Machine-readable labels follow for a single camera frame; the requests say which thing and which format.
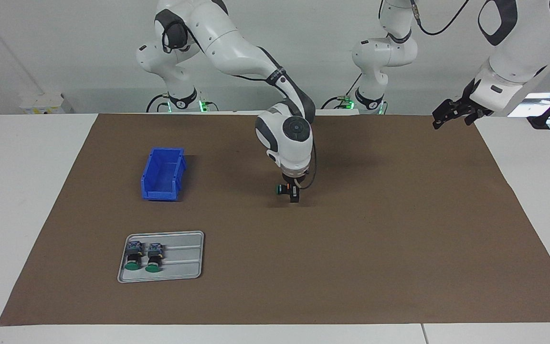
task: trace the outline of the robotic arm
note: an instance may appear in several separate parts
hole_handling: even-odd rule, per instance
[[[200,111],[199,92],[190,82],[188,72],[177,66],[199,51],[198,46],[192,44],[167,53],[162,49],[160,42],[150,42],[137,49],[136,58],[146,72],[162,78],[167,87],[169,103],[173,107],[181,111]]]
[[[295,189],[294,195],[289,193],[291,201],[298,201],[298,186],[311,160],[313,134],[310,123],[315,118],[314,102],[269,52],[242,37],[228,17],[222,0],[160,0],[154,24],[161,44],[155,48],[153,44],[146,45],[143,50],[140,48],[137,60],[168,83],[170,95],[189,94],[190,86],[180,82],[185,79],[176,65],[199,50],[221,72],[265,81],[282,94],[284,100],[258,116],[255,131],[268,149],[268,157],[281,168],[288,188]],[[260,78],[245,75],[259,75]]]
[[[523,85],[550,65],[550,0],[487,0],[478,26],[496,51],[459,100],[447,99],[432,112],[435,129],[463,115],[469,126],[502,111]]]
[[[376,110],[383,100],[388,76],[384,67],[400,67],[417,57],[417,43],[411,38],[413,11],[409,0],[384,0],[380,12],[385,38],[364,40],[353,48],[353,62],[362,70],[354,96],[368,110]]]
[[[384,0],[380,22],[388,32],[353,49],[362,70],[355,98],[366,109],[377,109],[388,85],[383,67],[408,65],[417,56],[411,38],[413,17],[420,24],[417,0]],[[496,51],[464,89],[462,97],[447,99],[432,113],[434,128],[467,115],[470,125],[482,116],[502,111],[511,98],[550,65],[550,0],[486,0],[478,26]]]

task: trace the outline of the metal tray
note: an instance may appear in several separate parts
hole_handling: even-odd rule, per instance
[[[122,247],[122,259],[118,271],[120,283],[133,283],[144,281],[164,281],[195,279],[201,275],[203,264],[203,238],[201,231],[175,232],[175,233],[146,233],[131,234],[127,237]],[[144,244],[144,256],[141,258],[139,270],[127,270],[125,248],[129,241],[140,241]],[[159,242],[164,246],[164,257],[160,272],[147,272],[148,263],[147,248],[149,244]]]

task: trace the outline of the white table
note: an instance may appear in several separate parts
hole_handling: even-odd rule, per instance
[[[95,119],[0,116],[0,314]],[[531,129],[525,119],[485,118],[476,125],[550,253],[550,133]],[[136,343],[141,337],[176,343],[424,344],[425,336],[430,344],[538,344],[550,342],[550,324],[0,327],[4,343]]]

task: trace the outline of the blue plastic bin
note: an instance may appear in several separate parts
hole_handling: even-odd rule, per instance
[[[152,148],[141,177],[144,200],[176,201],[185,170],[183,148]]]

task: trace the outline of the white wall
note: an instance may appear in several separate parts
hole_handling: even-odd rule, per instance
[[[318,106],[345,92],[357,77],[354,42],[384,36],[376,19],[378,0],[225,2],[246,39],[269,50]],[[151,97],[164,91],[159,77],[135,61],[135,49],[156,38],[156,3],[0,0],[0,113],[18,113],[19,94],[39,89],[62,92],[78,112],[144,111]],[[421,2],[424,26],[441,28],[460,3]],[[390,113],[427,114],[444,98],[461,94],[493,50],[476,25],[482,4],[472,1],[443,35],[427,37],[414,29],[417,60],[387,71]],[[205,56],[182,66],[220,109],[263,109],[279,100],[264,83],[221,74]],[[550,76],[539,88],[550,91]]]

